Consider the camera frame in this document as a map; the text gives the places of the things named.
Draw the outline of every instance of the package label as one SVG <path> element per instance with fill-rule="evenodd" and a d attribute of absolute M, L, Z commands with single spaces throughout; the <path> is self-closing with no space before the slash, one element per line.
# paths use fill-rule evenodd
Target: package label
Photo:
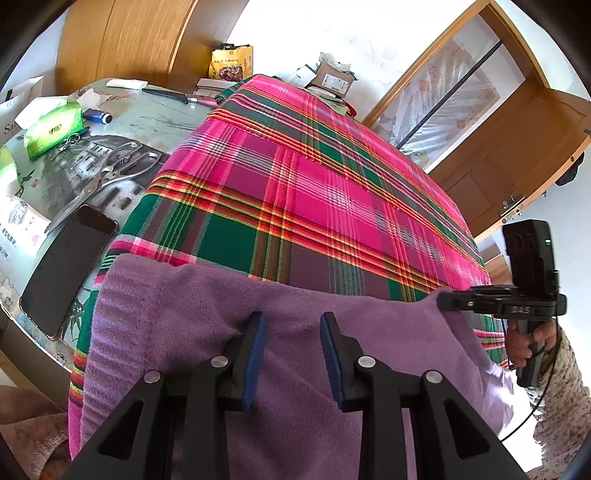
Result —
<path fill-rule="evenodd" d="M 346 93 L 347 88 L 349 87 L 349 82 L 327 73 L 324 75 L 324 80 L 322 80 L 322 86 L 335 90 L 339 93 Z"/>

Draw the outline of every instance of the plaid blanket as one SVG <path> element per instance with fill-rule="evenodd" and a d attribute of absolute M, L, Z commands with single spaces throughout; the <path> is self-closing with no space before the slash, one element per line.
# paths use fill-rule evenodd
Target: plaid blanket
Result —
<path fill-rule="evenodd" d="M 92 312 L 119 254 L 203 261 L 294 287 L 402 301 L 489 282 L 456 205 L 373 132 L 266 76 L 220 100 L 160 170 L 102 264 L 74 356 L 73 455 Z M 474 328 L 501 362 L 501 325 L 482 317 Z"/>

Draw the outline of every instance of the black phone screen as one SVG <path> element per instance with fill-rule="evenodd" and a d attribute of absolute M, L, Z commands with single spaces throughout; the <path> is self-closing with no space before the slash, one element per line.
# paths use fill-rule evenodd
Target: black phone screen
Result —
<path fill-rule="evenodd" d="M 88 205 L 66 222 L 21 297 L 22 311 L 52 339 L 59 335 L 70 304 L 117 229 L 117 222 Z"/>

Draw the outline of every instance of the yellow snack bag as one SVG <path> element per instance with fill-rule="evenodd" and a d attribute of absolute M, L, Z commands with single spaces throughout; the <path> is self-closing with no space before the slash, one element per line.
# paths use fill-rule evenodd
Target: yellow snack bag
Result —
<path fill-rule="evenodd" d="M 240 82 L 252 77 L 252 52 L 250 45 L 235 46 L 222 43 L 212 48 L 212 61 L 209 64 L 209 78 Z"/>

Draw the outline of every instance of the purple fleece cloth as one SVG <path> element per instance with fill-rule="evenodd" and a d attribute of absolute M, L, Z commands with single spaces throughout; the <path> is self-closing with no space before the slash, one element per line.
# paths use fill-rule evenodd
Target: purple fleece cloth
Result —
<path fill-rule="evenodd" d="M 509 374 L 491 362 L 461 313 L 437 309 L 436 297 L 339 296 L 212 265 L 121 255 L 93 316 L 82 443 L 146 371 L 188 371 L 219 355 L 255 310 L 267 317 L 267 345 L 255 406 L 226 415 L 234 480 L 357 478 L 361 414 L 341 413 L 332 400 L 320 345 L 324 312 L 391 368 L 441 371 L 499 433 L 512 416 Z"/>

